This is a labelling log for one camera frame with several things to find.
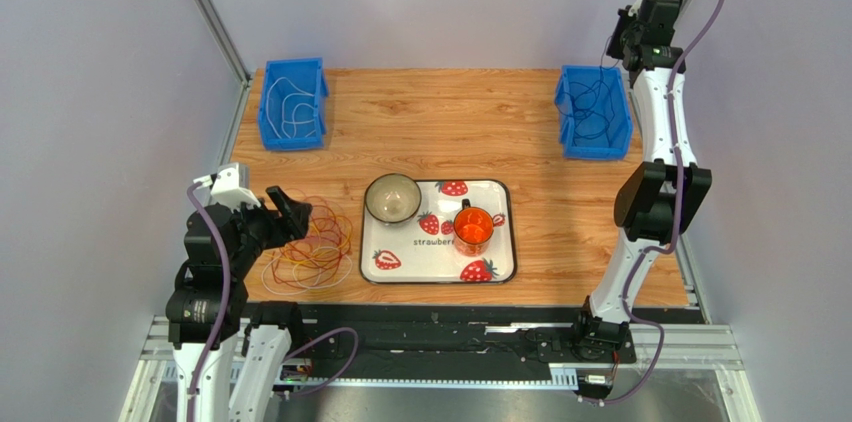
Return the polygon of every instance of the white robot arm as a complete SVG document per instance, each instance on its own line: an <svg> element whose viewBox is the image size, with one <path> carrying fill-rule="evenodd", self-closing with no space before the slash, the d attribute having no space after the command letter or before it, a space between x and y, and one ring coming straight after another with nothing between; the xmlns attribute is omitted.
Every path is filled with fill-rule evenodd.
<svg viewBox="0 0 852 422"><path fill-rule="evenodd" d="M576 324L575 343L583 349L579 353L590 359L620 349L627 340L628 311L655 259L672 241L675 191L682 197L679 235L689 226L712 181L710 171L697 166L689 145L682 103L685 66L672 73L683 54L671 46L680 6L681 0L637 0L619 11L607 48L607 54L623 60L630 73L635 115L642 129L643 162L618 193L614 208L618 243ZM683 171L680 181L678 162ZM640 256L641 265L635 267Z"/></svg>
<svg viewBox="0 0 852 422"><path fill-rule="evenodd" d="M312 207L270 187L266 193L277 210L267 209L248 188L248 168L236 163L196 179L192 190L198 187L210 187L212 202L202 207L191 195L198 205L186 223L188 260L166 305L178 368L177 420L262 420L281 361L294 343L303 342L302 316L297 304L259 304L246 330L246 361L229 404L231 365L248 298L243 280L264 250L305 237ZM214 243L216 236L221 245ZM223 280L230 281L227 294Z"/></svg>

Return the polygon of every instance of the black bracket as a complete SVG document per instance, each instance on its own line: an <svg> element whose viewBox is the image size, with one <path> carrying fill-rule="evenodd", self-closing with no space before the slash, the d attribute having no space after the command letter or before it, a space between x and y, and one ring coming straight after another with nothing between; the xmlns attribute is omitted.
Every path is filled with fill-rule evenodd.
<svg viewBox="0 0 852 422"><path fill-rule="evenodd" d="M671 46L682 5L683 0L642 0L635 15L630 15L630 6L619 9L606 54L623 61L631 87L642 70L670 69L683 54L683 49ZM685 71L683 64L678 72Z"/></svg>
<svg viewBox="0 0 852 422"><path fill-rule="evenodd" d="M617 325L616 332L609 335L605 324L577 326L577 329L574 327L530 329L526 338L535 341L539 362L547 364L589 361L606 363L611 360L613 352L618 352L622 363L636 362L633 339L627 330L627 324L622 324L623 332L620 330L621 325Z"/></svg>
<svg viewBox="0 0 852 422"><path fill-rule="evenodd" d="M583 302L583 308L577 314L572 332L574 355L582 360L598 360L604 355L618 352L626 346L631 350L620 354L622 360L626 363L636 360L636 354L632 351L633 343L630 338L628 323L614 324L604 322L600 317L594 317L588 296Z"/></svg>
<svg viewBox="0 0 852 422"><path fill-rule="evenodd" d="M304 344L305 325L298 304L295 302L261 302L252 313L249 325L243 332L245 334L241 351L243 357L248 353L251 330L261 325L275 325L282 330L288 329L294 348L301 347Z"/></svg>
<svg viewBox="0 0 852 422"><path fill-rule="evenodd" d="M690 164L684 168L682 187L676 179L677 167L662 162L642 162L627 179L616 196L613 216L615 225L624 228L629 240L642 238L661 244L671 241L675 194L663 192L666 182L674 190L683 191L680 233L686 231L710 190L713 177L710 170Z"/></svg>
<svg viewBox="0 0 852 422"><path fill-rule="evenodd" d="M217 314L222 311L225 312L224 324L213 346L214 350L220 341L237 333L239 317L248 300L243 281L252 265L264 250L282 247L292 240L305 237L313 209L311 204L296 202L278 187L270 187L266 193L277 211L269 210L263 204L252 208L243 204L238 210L220 204L206 207L224 242L227 252L224 255L230 266L227 273L222 266L219 247L200 214L195 212L187 219L184 247L188 260L175 277L175 291L166 304L169 342L176 348L185 342L207 340ZM221 300L223 279L231 285L231 296L227 303ZM279 309L267 307L259 316L272 318L276 323L277 320L296 323L286 310L297 315L298 310L291 307L280 309L285 312L276 312ZM301 317L298 318L298 327L301 328Z"/></svg>

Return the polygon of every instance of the white tray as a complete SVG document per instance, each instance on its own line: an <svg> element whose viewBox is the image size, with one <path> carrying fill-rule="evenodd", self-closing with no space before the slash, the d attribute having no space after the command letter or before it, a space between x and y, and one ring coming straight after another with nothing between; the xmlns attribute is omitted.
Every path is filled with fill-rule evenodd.
<svg viewBox="0 0 852 422"><path fill-rule="evenodd" d="M501 283L515 275L515 242L506 186L496 180L466 180L467 193L452 196L442 193L438 184L436 180L417 181L423 194L418 215L398 225L385 225L364 208L361 275L365 279L377 284L470 283L461 279L464 269L475 264L474 267L480 266L482 271L486 262L493 265L495 274L487 282L475 283ZM452 232L445 234L439 229L438 234L432 235L418 222L420 214L431 212L437 217L439 226L452 230L451 224L461 210L462 199L470 199L472 206L492 216L503 216L503 222L495 224L488 249L477 257L460 254L453 247Z"/></svg>

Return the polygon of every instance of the orange cup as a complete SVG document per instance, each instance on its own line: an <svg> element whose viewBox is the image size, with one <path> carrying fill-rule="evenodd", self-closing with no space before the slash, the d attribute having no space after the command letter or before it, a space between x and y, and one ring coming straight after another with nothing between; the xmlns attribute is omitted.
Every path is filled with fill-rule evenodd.
<svg viewBox="0 0 852 422"><path fill-rule="evenodd" d="M494 235L494 222L488 212L471 207L469 199L462 200L462 210L453 221L453 245L468 257L482 255Z"/></svg>

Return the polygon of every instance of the wooden table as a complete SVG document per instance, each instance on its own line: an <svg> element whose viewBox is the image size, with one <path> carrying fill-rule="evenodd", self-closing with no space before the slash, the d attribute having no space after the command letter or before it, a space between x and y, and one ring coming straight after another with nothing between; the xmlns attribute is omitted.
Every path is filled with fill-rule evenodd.
<svg viewBox="0 0 852 422"><path fill-rule="evenodd" d="M246 278L251 300L579 305L594 290L617 238L613 201L641 161L641 144L634 135L630 153L620 162L564 159L553 106L559 71L343 69L327 70L326 77L331 97L325 149L263 148L256 122L263 87L259 70L232 159L249 165L256 194L279 185L339 205L354 224L356 266L336 287L281 297L260 281L270 260L267 253ZM514 215L515 278L489 286L365 281L357 267L364 191L388 172L414 179L504 182ZM687 304L673 257L657 260L637 303Z"/></svg>

